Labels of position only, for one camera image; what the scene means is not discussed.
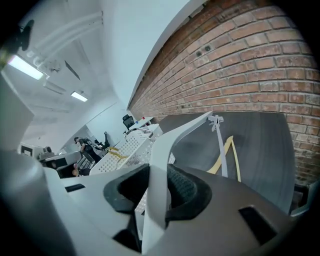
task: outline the white plastic part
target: white plastic part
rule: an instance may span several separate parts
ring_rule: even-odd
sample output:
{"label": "white plastic part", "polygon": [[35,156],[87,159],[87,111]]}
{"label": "white plastic part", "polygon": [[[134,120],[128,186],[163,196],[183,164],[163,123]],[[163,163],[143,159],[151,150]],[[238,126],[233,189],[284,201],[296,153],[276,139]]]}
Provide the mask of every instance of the white plastic part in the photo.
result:
{"label": "white plastic part", "polygon": [[165,133],[153,144],[144,214],[142,254],[147,253],[165,232],[165,216],[168,198],[167,165],[172,148],[184,136],[206,122],[211,114],[211,111],[207,112],[198,118]]}
{"label": "white plastic part", "polygon": [[[90,175],[101,174],[104,172],[112,172],[120,168],[130,167],[137,164],[150,163],[151,150],[154,141],[162,134],[159,124],[152,124],[148,127],[143,127],[153,132],[144,133],[142,130],[131,131],[126,139],[123,138],[115,147],[119,149],[117,153],[121,156],[128,156],[127,158],[119,159],[119,157],[107,153],[90,171]],[[175,157],[170,155],[169,163],[173,164]]]}
{"label": "white plastic part", "polygon": [[215,116],[209,116],[209,121],[211,121],[210,125],[212,126],[212,131],[214,132],[216,130],[216,134],[218,136],[218,143],[220,148],[220,156],[221,156],[221,170],[222,170],[222,176],[228,177],[228,169],[227,169],[227,160],[226,160],[226,154],[225,154],[225,147],[224,142],[222,141],[221,133],[220,133],[220,123],[224,121],[224,118],[222,116],[218,116],[217,114]]}

